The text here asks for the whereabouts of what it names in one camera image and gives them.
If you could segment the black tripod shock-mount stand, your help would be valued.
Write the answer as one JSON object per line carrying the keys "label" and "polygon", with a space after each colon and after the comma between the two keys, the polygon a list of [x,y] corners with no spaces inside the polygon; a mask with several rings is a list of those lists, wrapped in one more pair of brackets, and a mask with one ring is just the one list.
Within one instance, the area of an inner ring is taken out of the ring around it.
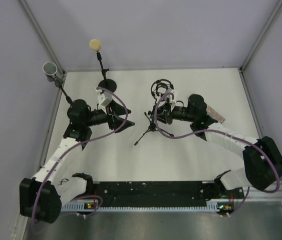
{"label": "black tripod shock-mount stand", "polygon": [[152,97],[154,98],[154,106],[151,111],[144,112],[144,115],[149,120],[149,127],[148,129],[140,136],[140,138],[134,143],[134,146],[136,146],[139,141],[149,132],[158,132],[159,130],[156,127],[156,124],[154,122],[154,109],[158,102],[158,100],[162,97],[162,95],[165,93],[168,89],[174,89],[174,86],[171,81],[167,79],[158,79],[151,85],[150,93]]}

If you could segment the glitter rhinestone microphone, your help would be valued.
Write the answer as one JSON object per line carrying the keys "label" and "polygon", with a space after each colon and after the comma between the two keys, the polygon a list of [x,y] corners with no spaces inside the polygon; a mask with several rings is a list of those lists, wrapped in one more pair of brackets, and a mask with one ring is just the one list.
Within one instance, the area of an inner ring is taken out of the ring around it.
{"label": "glitter rhinestone microphone", "polygon": [[217,111],[215,111],[212,107],[210,107],[209,105],[207,105],[206,112],[211,118],[218,121],[219,123],[222,124],[225,122],[225,118],[222,115],[220,115]]}

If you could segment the grey microphone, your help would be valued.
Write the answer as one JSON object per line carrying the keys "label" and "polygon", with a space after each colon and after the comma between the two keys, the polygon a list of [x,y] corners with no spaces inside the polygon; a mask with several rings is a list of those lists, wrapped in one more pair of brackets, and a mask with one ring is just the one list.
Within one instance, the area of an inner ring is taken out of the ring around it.
{"label": "grey microphone", "polygon": [[49,82],[53,82],[58,72],[58,68],[53,62],[46,62],[43,64],[43,72],[47,76]]}

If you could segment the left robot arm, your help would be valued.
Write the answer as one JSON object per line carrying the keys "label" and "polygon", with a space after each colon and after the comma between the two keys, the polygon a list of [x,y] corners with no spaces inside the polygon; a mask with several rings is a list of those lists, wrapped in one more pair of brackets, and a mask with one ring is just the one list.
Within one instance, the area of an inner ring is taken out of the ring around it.
{"label": "left robot arm", "polygon": [[60,181],[91,139],[92,126],[107,124],[119,133],[134,126],[134,122],[125,119],[130,113],[130,109],[114,100],[104,110],[92,110],[83,99],[73,101],[67,111],[70,123],[59,146],[34,176],[20,183],[20,214],[51,224],[68,202],[79,195],[91,197],[94,186],[90,175],[75,173],[67,182]]}

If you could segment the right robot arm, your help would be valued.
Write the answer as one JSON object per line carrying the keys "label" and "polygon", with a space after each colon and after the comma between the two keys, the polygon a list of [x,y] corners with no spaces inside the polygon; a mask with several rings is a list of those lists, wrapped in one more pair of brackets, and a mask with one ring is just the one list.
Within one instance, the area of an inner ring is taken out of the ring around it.
{"label": "right robot arm", "polygon": [[242,168],[227,170],[215,178],[214,192],[218,197],[225,198],[233,189],[242,187],[253,187],[268,194],[279,190],[282,155],[272,138],[249,137],[226,128],[208,115],[207,104],[198,94],[190,95],[187,106],[175,105],[175,94],[171,89],[155,94],[154,99],[152,119],[155,123],[190,122],[192,135],[219,145],[243,160]]}

